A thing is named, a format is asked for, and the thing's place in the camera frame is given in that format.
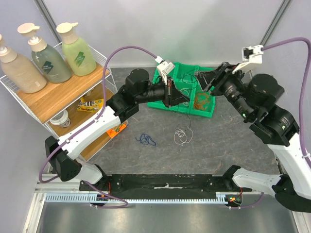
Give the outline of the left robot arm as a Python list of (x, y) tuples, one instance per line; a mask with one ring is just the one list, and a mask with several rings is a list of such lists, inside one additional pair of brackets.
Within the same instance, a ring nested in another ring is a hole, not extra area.
[(162, 101), (166, 107), (189, 102), (190, 98), (178, 90), (171, 77), (152, 84), (149, 73), (134, 69), (126, 77), (125, 84), (106, 101), (105, 106), (85, 123), (63, 138), (48, 137), (45, 149), (48, 162), (63, 182), (73, 178), (89, 182), (96, 191), (105, 189), (104, 172), (78, 157), (93, 141), (108, 130), (124, 123), (139, 111), (140, 103)]

